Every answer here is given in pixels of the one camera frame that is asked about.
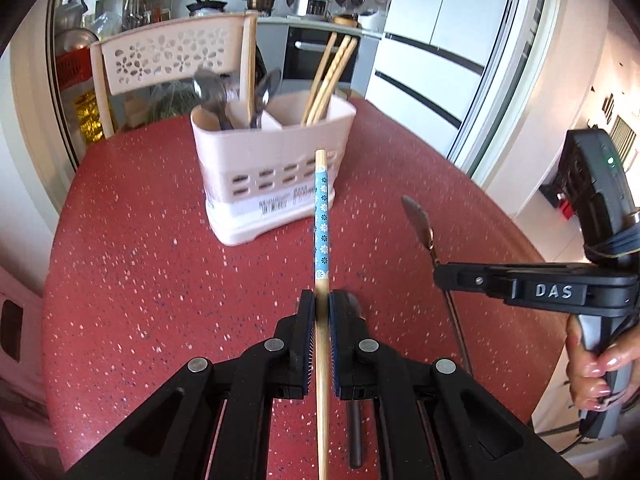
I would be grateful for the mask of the person's right hand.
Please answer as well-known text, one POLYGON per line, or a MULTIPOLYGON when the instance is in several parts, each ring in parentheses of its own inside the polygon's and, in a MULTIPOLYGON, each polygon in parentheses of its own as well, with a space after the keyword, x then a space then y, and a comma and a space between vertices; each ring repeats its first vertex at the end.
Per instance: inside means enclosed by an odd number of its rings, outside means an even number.
POLYGON ((625 403, 639 391, 639 326, 634 326, 619 336, 614 344, 600 356, 586 350, 582 344, 582 329, 575 315, 566 323, 566 351, 568 364, 566 374, 570 382, 570 396, 578 410, 604 412, 614 406, 600 402, 611 394, 611 388, 604 379, 606 373, 621 370, 631 364, 629 384, 617 403, 625 403))

